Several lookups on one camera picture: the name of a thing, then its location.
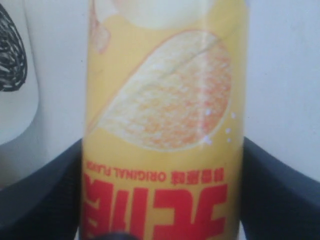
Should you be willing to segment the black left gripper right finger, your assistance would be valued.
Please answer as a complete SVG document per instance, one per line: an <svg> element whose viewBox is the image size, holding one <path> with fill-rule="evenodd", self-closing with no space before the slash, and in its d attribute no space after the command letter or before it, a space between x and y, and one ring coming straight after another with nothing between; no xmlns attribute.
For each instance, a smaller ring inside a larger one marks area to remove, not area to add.
<svg viewBox="0 0 320 240"><path fill-rule="evenodd" d="M248 240L318 240L320 183L245 138L241 222Z"/></svg>

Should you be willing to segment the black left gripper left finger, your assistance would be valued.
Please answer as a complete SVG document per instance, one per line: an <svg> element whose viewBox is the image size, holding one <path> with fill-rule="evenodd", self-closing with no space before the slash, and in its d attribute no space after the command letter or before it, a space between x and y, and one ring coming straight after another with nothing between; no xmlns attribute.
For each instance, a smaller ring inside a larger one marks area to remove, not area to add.
<svg viewBox="0 0 320 240"><path fill-rule="evenodd" d="M80 224L82 142L0 192L2 240L73 240Z"/></svg>

